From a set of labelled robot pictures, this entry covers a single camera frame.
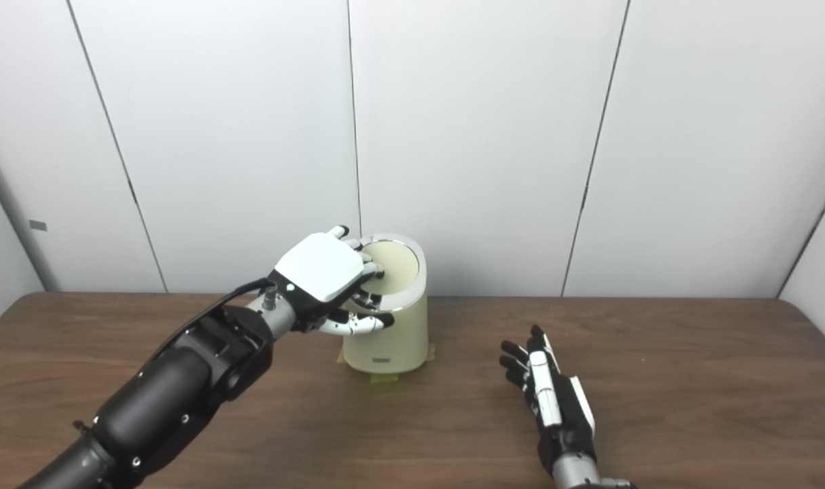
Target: white robotic hand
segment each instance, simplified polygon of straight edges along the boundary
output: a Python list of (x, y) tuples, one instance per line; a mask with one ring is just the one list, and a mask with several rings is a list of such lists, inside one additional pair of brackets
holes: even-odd
[(288, 331), (319, 330), (353, 335), (379, 331), (394, 324), (391, 314), (364, 314), (341, 308), (370, 279), (385, 271), (361, 242), (343, 239), (349, 228), (335, 226), (304, 238), (277, 263), (269, 286), (249, 308), (262, 315), (274, 338)]
[(593, 449), (593, 414), (577, 377), (561, 374), (552, 344), (534, 325), (527, 349), (503, 341), (500, 365), (521, 388), (540, 430), (537, 451), (557, 489), (632, 489), (626, 479), (600, 477)]

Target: robot fingertip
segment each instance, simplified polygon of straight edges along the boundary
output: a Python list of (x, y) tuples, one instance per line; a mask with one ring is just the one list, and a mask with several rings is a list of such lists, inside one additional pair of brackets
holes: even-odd
[(382, 328), (388, 328), (389, 326), (394, 325), (394, 315), (393, 314), (377, 314), (376, 319), (382, 322)]

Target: yellow tape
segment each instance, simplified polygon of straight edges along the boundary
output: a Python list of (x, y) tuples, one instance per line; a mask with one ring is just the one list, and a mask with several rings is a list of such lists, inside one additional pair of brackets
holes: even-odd
[(397, 374), (371, 374), (370, 376), (370, 383), (371, 384), (378, 384), (381, 382), (397, 382), (398, 375)]

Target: black arm segment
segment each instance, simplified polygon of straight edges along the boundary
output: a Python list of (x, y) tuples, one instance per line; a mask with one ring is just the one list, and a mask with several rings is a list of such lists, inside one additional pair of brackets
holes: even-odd
[(216, 306), (189, 321), (114, 393), (93, 426), (20, 489), (132, 489), (179, 455), (270, 368), (273, 337), (254, 310)]

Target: black robotic arm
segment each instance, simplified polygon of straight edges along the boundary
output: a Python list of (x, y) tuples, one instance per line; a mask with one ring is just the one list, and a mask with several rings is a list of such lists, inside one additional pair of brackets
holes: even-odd
[[(339, 309), (381, 267), (343, 241), (338, 226), (307, 236), (266, 278), (242, 285), (186, 322), (96, 412), (92, 426), (21, 489), (131, 489), (179, 455), (270, 368), (289, 331), (358, 334), (393, 325), (390, 314)], [(233, 298), (258, 291), (247, 307)]]

